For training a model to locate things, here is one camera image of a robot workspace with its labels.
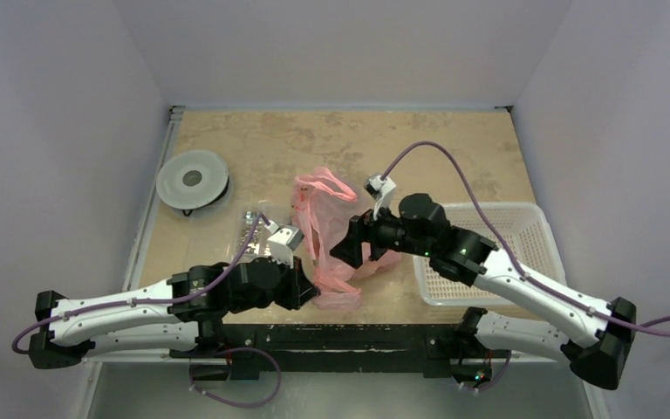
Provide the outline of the pink plastic bag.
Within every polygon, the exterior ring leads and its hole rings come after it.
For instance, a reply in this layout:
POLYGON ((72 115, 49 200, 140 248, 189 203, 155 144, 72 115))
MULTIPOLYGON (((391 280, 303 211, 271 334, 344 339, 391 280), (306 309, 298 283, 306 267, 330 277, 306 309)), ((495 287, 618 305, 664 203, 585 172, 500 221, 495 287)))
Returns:
POLYGON ((349 282, 389 270, 401 261, 401 255, 394 251, 370 261, 368 244, 361 245, 364 263, 358 269, 330 255, 345 237, 350 218, 362 214, 368 201, 352 182, 328 168, 317 167, 295 178, 291 207, 292 221, 304 233, 304 246, 314 264, 313 283, 320 295, 313 304, 319 309, 357 309, 362 302, 361 291, 349 282))

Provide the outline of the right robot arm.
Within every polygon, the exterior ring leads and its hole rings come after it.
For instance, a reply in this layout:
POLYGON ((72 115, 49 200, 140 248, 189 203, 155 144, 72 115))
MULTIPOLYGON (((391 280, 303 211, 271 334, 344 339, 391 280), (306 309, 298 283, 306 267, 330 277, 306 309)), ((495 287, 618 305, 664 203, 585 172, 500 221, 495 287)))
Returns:
POLYGON ((441 277, 491 292, 536 315, 527 320, 479 312, 455 331, 462 353, 506 349, 568 361, 581 380, 606 390, 619 387, 634 342, 633 331, 623 326, 636 319, 631 301, 594 298, 538 274, 491 239, 451 224, 444 208, 424 193, 403 198, 398 215, 370 209, 353 216, 330 254, 359 268, 365 245, 371 260, 387 251, 424 257, 441 277))

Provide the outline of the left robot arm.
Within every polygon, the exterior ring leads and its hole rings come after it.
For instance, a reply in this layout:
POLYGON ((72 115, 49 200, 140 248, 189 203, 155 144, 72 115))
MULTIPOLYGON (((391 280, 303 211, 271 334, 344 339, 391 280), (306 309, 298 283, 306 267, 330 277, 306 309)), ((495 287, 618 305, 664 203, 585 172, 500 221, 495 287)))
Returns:
POLYGON ((23 353, 37 369, 79 364, 86 356, 167 349, 183 356, 218 355, 231 347, 223 318, 272 304, 298 310, 320 294, 300 258, 196 265, 153 285, 93 299, 45 291, 35 304, 37 324, 24 332, 23 353))

